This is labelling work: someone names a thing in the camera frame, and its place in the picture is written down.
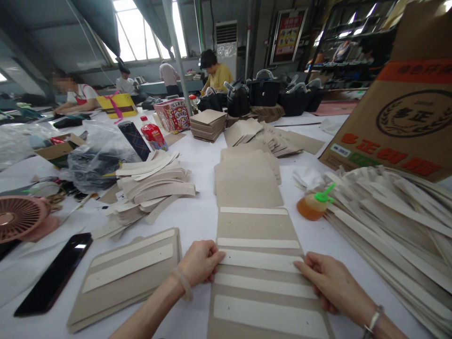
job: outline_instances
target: air conditioner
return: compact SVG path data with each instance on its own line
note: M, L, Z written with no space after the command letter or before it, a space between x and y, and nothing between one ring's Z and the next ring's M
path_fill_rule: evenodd
M229 67L232 78L237 78L237 20L215 25L217 60Z

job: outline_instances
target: pink desk fan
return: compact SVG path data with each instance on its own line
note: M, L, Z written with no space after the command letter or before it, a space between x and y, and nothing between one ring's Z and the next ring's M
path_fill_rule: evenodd
M50 215L45 198L22 195L0 197L0 243L19 239L36 242L55 231L59 220Z

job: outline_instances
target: red apron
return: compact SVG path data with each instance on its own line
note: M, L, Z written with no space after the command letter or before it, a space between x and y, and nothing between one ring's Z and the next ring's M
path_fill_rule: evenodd
M85 89L86 86L88 86L88 85L83 86L82 89L81 89L81 93L85 96L85 99L80 99L80 98L77 97L78 94L77 93L75 94L75 100L77 101L77 105L78 106L84 105L84 104L86 104L88 102L88 100L86 99L86 95L83 92L83 90Z

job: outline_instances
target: bracelet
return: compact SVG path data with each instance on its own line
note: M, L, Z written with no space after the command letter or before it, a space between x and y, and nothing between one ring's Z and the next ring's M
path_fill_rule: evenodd
M375 311L375 314L371 319L369 327L367 327L367 325L364 325L363 339L373 338L373 329L375 328L375 325L377 324L377 321L380 319L380 316L383 314L384 310L385 309L383 308L382 305L377 306L377 311Z
M179 270L179 267L175 267L171 273L173 273L173 275L179 280L180 284L182 285L182 287L185 290L185 294L182 297L183 300L190 302L193 300L193 291L192 288L190 287L190 284L187 281L187 278L185 278L185 276L182 274L182 272Z

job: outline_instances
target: clear plastic bag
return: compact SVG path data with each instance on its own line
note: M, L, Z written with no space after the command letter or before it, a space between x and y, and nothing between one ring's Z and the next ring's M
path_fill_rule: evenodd
M117 126L90 120L84 120L83 126L88 131L86 144L74 149L67 163L75 187L88 194L113 185L116 176L104 175L115 172L120 162L141 160Z
M48 122L0 126L0 170L35 154L30 145L30 136L49 139L60 134Z

